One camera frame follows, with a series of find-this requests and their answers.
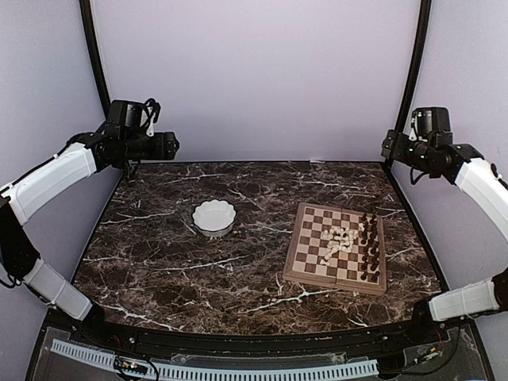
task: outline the wooden chessboard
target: wooden chessboard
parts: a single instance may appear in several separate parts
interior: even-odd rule
[[[293,237],[287,253],[283,279],[299,283],[312,284],[328,288],[337,288],[346,291],[357,291],[365,294],[381,295],[387,290],[386,258],[383,237],[383,221],[376,218],[377,237],[379,242],[379,266],[375,271],[371,270],[373,255],[368,249],[368,276],[361,279],[364,270],[361,269],[364,247],[362,233],[353,241],[352,252],[336,252],[329,260],[329,266],[321,265],[321,260],[326,255],[328,240],[321,238],[324,230],[330,230],[332,226],[358,230],[361,212],[344,210],[331,206],[320,206],[301,203],[298,207]],[[367,215],[365,225],[371,228],[371,214]]]

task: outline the wire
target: wire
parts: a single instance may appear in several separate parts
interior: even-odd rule
[[[418,183],[418,181],[420,181],[420,179],[425,176],[425,175],[428,175],[428,173],[426,172],[422,172],[420,175],[418,175],[416,177],[416,179],[414,178],[414,167],[411,167],[411,170],[410,170],[410,180],[411,180],[411,185],[416,185]]]
[[[81,333],[81,334],[82,334],[82,335],[83,335],[86,339],[88,339],[89,341],[91,341],[92,343],[94,343],[95,345],[97,345],[99,348],[102,348],[103,344],[99,344],[97,341],[95,341],[94,339],[92,339],[91,337],[89,337],[88,335],[86,335],[86,334],[83,332],[83,330],[82,330],[82,329],[80,329],[79,327],[76,327],[76,328],[78,329],[78,332],[79,332],[79,333]],[[155,381],[159,381],[159,378],[160,378],[159,369],[157,369],[156,365],[155,365],[155,364],[154,364],[151,360],[147,359],[144,355],[140,355],[140,354],[138,354],[138,353],[134,353],[134,352],[128,351],[127,349],[123,349],[123,348],[121,347],[121,341],[120,341],[120,339],[119,339],[117,336],[112,336],[112,337],[110,337],[110,339],[111,339],[111,338],[114,338],[114,339],[118,342],[118,344],[120,345],[120,349],[117,349],[117,351],[114,351],[114,355],[115,355],[116,357],[120,358],[120,356],[117,354],[117,352],[123,352],[123,353],[126,353],[126,354],[128,354],[128,355],[131,355],[131,356],[133,356],[133,357],[136,357],[136,358],[141,358],[141,361],[146,362],[147,364],[149,364],[149,365],[152,367],[153,371],[154,371],[154,372],[155,372],[155,374],[156,374],[156,379],[155,379]]]
[[[453,346],[452,351],[448,355],[448,358],[445,361],[443,361],[441,363],[441,365],[439,365],[438,367],[434,368],[431,371],[406,371],[406,369],[409,369],[409,368],[414,367],[418,364],[421,364],[421,363],[417,363],[417,364],[408,364],[403,368],[395,369],[392,371],[379,368],[379,374],[383,374],[383,375],[432,375],[433,373],[440,371],[442,368],[444,368],[446,365],[448,365],[450,363],[450,361],[452,361],[453,357],[455,356],[455,354],[457,352],[457,349],[459,348],[459,341],[460,341],[460,326],[459,326],[459,331],[457,332],[457,337],[455,339],[455,345]]]

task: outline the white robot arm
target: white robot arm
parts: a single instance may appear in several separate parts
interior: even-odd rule
[[[75,320],[90,317],[93,309],[101,311],[44,262],[22,226],[58,194],[109,165],[123,168],[128,160],[174,159],[179,149],[175,134],[153,132],[159,111],[153,99],[145,104],[113,101],[96,133],[72,137],[50,160],[0,188],[0,263],[11,280],[23,282]]]
[[[382,155],[407,164],[412,170],[418,169],[430,178],[444,176],[482,208],[508,241],[508,185],[495,165],[484,160],[471,145],[452,143],[445,108],[416,109],[411,125],[417,140],[391,130],[383,142]],[[507,310],[508,268],[490,279],[444,292],[427,302],[420,304],[420,309],[425,308],[433,321]]]

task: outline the white bowl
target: white bowl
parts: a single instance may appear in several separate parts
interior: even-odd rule
[[[197,206],[192,219],[203,236],[217,238],[233,229],[236,216],[237,212],[229,202],[212,200]]]

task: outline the black chess piece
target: black chess piece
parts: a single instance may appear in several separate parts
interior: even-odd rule
[[[373,275],[372,275],[372,282],[377,282],[378,281],[378,278],[379,276],[381,275],[381,273],[379,271],[376,271]]]

